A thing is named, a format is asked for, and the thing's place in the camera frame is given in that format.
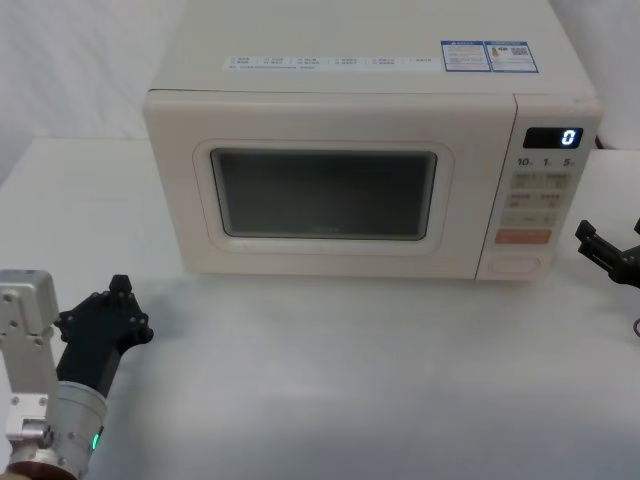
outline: white wall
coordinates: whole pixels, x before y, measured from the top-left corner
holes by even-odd
[[[184,0],[0,0],[0,181],[33,136],[145,138]]]
[[[185,2],[0,0],[0,181],[33,136],[144,138],[142,98]],[[603,140],[640,149],[640,2],[553,3],[607,108]]]

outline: label sticker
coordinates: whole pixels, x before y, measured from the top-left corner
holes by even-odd
[[[451,41],[440,42],[447,72],[490,72],[489,58],[484,42]]]
[[[437,57],[226,57],[226,71],[440,72]]]
[[[538,67],[527,42],[484,42],[493,72],[538,73]]]

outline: glass window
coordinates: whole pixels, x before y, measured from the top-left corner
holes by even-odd
[[[430,152],[217,149],[211,162],[233,237],[420,240]]]

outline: green led light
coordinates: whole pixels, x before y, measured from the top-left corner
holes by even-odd
[[[93,436],[93,442],[91,443],[91,447],[95,450],[96,448],[98,448],[98,443],[100,443],[100,434],[96,433]]]

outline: white tabletop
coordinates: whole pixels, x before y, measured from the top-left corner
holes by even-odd
[[[146,142],[39,140],[0,189],[0,265],[49,270],[61,308],[129,273],[151,317],[90,480],[626,480],[640,291],[573,232],[639,243],[638,185],[640,153],[594,152],[533,284],[193,276]]]

